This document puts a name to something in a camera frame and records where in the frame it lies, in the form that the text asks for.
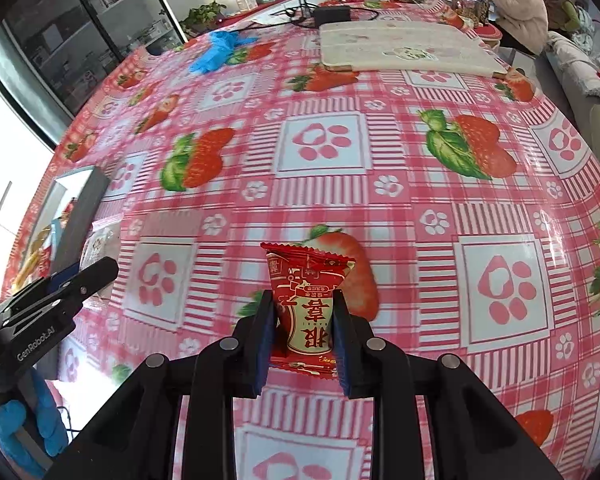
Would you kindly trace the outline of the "red candy packet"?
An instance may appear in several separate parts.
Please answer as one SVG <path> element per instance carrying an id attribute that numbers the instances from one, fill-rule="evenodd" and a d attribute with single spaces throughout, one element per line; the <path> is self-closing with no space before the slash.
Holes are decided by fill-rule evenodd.
<path id="1" fill-rule="evenodd" d="M 312 247 L 263 243 L 277 312 L 272 364 L 318 378 L 336 376 L 334 291 L 355 258 Z"/>

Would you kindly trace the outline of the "pale pink snack packet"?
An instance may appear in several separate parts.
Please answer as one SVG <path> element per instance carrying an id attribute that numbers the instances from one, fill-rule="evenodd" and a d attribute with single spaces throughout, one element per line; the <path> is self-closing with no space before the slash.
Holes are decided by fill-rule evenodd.
<path id="1" fill-rule="evenodd" d="M 83 248 L 80 269 L 91 266 L 101 258 L 117 258 L 119 251 L 119 233 L 111 226 L 94 231 Z"/>

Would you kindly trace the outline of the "white rectangular tray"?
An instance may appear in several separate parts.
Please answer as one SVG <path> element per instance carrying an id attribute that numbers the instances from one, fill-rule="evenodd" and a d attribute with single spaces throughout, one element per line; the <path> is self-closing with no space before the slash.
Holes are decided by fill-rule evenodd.
<path id="1" fill-rule="evenodd" d="M 6 294 L 20 271 L 32 240 L 50 226 L 50 235 L 41 247 L 41 257 L 23 288 L 39 278 L 47 278 L 73 263 L 80 263 L 83 245 L 109 178 L 96 166 L 73 169 L 60 176 L 45 177 L 24 216 L 12 260 L 7 266 Z"/>

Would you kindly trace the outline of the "yellow cracker packet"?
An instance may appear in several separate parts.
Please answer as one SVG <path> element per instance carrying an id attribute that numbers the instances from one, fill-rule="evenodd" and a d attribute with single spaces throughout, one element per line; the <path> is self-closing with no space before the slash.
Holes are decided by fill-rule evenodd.
<path id="1" fill-rule="evenodd" d="M 27 257 L 24 259 L 24 263 L 12 282 L 12 292 L 19 292 L 23 288 L 27 278 L 35 270 L 38 260 L 41 257 L 41 247 L 46 241 L 46 238 L 50 235 L 50 226 L 46 226 L 30 243 Z"/>

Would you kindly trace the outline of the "strawberry pattern tablecloth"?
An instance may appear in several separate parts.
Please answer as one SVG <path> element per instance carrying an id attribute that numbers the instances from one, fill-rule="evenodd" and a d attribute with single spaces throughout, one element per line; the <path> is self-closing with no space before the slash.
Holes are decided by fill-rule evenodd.
<path id="1" fill-rule="evenodd" d="M 138 49 L 68 128 L 20 226 L 66 172 L 100 168 L 120 244 L 60 377 L 93 400 L 148 354 L 191 356 L 268 287 L 262 244 L 355 258 L 353 313 L 408 353 L 458 354 L 567 479 L 600 464 L 600 163 L 520 75 L 332 73 L 317 32 L 255 30 L 219 70 L 198 38 Z"/>

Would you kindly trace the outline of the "glass display cabinet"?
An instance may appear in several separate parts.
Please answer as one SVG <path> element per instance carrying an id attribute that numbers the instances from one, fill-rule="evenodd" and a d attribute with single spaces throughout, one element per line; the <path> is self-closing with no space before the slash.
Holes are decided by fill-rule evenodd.
<path id="1" fill-rule="evenodd" d="M 40 96 L 74 116 L 135 50 L 184 41 L 166 0 L 17 0 L 0 25 L 0 81 L 26 110 Z"/>

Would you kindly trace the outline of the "pair of blue gloves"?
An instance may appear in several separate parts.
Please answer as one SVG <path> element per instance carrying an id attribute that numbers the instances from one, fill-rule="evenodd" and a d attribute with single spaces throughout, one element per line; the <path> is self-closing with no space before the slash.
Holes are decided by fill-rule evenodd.
<path id="1" fill-rule="evenodd" d="M 208 74 L 215 72 L 233 55 L 234 51 L 246 44 L 253 44 L 256 38 L 240 36 L 239 32 L 217 30 L 210 32 L 210 47 L 189 65 L 192 74 Z"/>

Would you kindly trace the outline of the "green potted plant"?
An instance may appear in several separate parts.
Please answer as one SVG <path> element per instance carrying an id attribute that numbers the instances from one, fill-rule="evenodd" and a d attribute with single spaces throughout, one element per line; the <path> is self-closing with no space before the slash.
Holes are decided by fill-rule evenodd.
<path id="1" fill-rule="evenodd" d="M 186 18 L 180 21 L 180 24 L 186 34 L 203 34 L 219 26 L 220 21 L 224 18 L 223 11 L 225 9 L 224 4 L 213 0 L 212 3 L 191 8 Z"/>

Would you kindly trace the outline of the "grey sofa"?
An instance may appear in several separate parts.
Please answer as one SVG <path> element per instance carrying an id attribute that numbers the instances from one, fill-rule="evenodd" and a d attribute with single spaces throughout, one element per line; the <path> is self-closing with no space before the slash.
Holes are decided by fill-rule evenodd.
<path id="1" fill-rule="evenodd" d="M 571 40 L 548 33 L 546 56 L 570 105 L 576 126 L 600 162 L 600 77 L 597 66 Z"/>

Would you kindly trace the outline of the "black power adapter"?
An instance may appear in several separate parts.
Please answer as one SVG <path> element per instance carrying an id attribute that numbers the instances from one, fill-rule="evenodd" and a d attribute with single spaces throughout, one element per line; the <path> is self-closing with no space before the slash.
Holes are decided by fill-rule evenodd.
<path id="1" fill-rule="evenodd" d="M 314 26 L 320 28 L 325 24 L 350 22 L 350 6 L 318 6 L 313 10 Z"/>

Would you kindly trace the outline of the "white foam board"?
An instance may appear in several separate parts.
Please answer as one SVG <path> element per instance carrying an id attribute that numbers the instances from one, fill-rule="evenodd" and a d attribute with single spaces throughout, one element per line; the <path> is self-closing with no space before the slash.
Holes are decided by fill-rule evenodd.
<path id="1" fill-rule="evenodd" d="M 483 77 L 507 73 L 491 50 L 445 24 L 341 22 L 325 24 L 318 33 L 321 63 L 332 72 L 432 70 Z"/>

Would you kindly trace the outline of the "person in pink coat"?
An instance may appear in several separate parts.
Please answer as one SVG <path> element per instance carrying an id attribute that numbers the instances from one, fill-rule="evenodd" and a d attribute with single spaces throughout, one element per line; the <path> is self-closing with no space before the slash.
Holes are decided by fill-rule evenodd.
<path id="1" fill-rule="evenodd" d="M 491 0 L 498 18 L 493 25 L 502 33 L 501 46 L 538 56 L 548 36 L 543 0 Z"/>

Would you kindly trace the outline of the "person in green jacket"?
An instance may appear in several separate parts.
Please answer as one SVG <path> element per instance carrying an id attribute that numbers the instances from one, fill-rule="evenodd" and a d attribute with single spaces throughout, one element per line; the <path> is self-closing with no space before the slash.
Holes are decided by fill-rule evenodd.
<path id="1" fill-rule="evenodd" d="M 579 14 L 572 0 L 544 0 L 548 29 L 570 37 L 580 28 Z"/>

